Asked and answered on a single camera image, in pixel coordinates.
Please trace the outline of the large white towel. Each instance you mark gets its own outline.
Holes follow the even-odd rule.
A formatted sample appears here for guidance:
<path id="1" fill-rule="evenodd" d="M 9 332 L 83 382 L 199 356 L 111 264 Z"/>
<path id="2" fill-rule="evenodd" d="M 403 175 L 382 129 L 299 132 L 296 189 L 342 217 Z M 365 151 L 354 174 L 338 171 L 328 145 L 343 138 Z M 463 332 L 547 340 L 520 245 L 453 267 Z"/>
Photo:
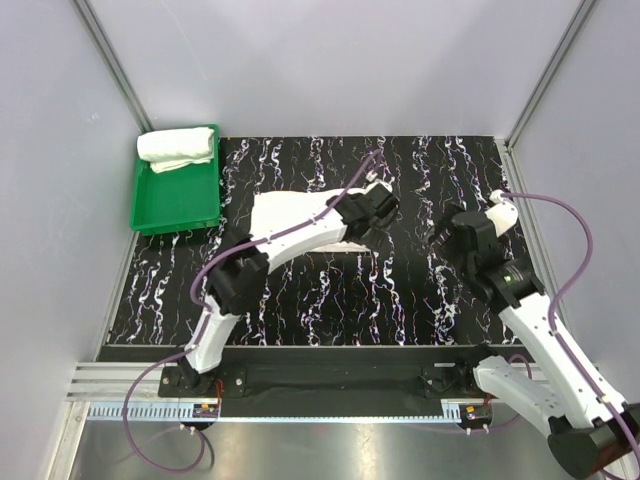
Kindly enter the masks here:
<path id="1" fill-rule="evenodd" d="M 215 156 L 215 130 L 195 127 L 148 132 L 137 138 L 136 150 L 155 174 L 207 164 Z"/>

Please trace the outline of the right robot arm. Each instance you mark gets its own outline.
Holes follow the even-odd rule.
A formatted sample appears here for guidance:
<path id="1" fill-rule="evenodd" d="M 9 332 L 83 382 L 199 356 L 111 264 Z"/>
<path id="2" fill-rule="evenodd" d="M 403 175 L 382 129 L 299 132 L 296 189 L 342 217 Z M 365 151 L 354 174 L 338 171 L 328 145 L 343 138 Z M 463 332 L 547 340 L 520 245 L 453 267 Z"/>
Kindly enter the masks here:
<path id="1" fill-rule="evenodd" d="M 638 454 L 639 406 L 604 378 L 571 337 L 531 262 L 504 253 L 500 239 L 517 221 L 517 207 L 501 198 L 485 211 L 450 205 L 428 240 L 474 298 L 522 342 L 548 384 L 516 372 L 481 346 L 459 361 L 454 384 L 463 395 L 482 392 L 506 403 L 545 437 L 568 475 L 586 479 Z"/>

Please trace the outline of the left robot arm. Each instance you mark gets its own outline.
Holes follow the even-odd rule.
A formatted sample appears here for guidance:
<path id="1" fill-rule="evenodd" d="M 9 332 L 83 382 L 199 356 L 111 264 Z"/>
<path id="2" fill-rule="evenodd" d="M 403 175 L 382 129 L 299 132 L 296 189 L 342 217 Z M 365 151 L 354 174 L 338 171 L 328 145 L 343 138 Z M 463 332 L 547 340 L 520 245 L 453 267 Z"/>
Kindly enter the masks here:
<path id="1" fill-rule="evenodd" d="M 228 228 L 214 258 L 196 276 L 202 313 L 178 361 L 181 384 L 196 396 L 215 386 L 223 349 L 240 317 L 259 304 L 268 276 L 316 249 L 341 243 L 379 249 L 399 208 L 391 187 L 316 193 L 272 191 L 255 197 L 248 231 Z"/>

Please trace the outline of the small white towel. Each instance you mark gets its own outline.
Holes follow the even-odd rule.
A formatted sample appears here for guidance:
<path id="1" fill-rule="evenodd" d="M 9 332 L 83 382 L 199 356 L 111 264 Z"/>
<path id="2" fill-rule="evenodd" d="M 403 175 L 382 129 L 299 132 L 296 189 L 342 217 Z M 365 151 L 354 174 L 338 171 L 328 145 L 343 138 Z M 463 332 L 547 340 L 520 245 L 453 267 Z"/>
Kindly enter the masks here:
<path id="1" fill-rule="evenodd" d="M 321 192 L 270 191 L 254 196 L 249 233 L 254 238 L 296 225 L 326 207 L 341 189 Z"/>

